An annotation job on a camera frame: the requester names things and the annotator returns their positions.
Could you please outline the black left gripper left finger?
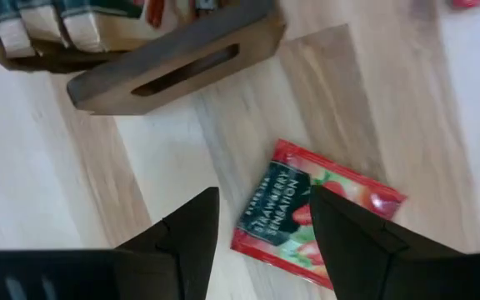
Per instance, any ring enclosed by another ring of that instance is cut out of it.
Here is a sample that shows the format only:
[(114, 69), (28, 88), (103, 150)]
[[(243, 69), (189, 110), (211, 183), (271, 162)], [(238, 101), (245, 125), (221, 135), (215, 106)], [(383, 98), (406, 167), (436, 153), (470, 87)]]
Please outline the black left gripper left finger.
[(219, 189), (208, 187), (118, 246), (120, 300), (205, 300), (218, 224)]

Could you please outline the wooden tea organizer box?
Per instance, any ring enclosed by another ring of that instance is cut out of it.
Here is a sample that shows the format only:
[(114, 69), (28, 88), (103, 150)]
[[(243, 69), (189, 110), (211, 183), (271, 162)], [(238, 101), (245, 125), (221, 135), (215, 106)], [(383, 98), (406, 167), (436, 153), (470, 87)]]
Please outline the wooden tea organizer box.
[(286, 27), (277, 0), (231, 0), (194, 22), (125, 52), (84, 52), (33, 39), (34, 57), (10, 71), (67, 74), (73, 106), (95, 115), (143, 115), (270, 58)]

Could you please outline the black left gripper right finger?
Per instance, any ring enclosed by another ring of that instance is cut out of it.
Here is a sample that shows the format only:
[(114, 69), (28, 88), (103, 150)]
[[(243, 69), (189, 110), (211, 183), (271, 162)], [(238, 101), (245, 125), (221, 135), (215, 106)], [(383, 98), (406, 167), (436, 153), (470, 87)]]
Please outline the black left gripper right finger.
[(456, 300), (460, 252), (314, 187), (315, 237), (338, 300)]

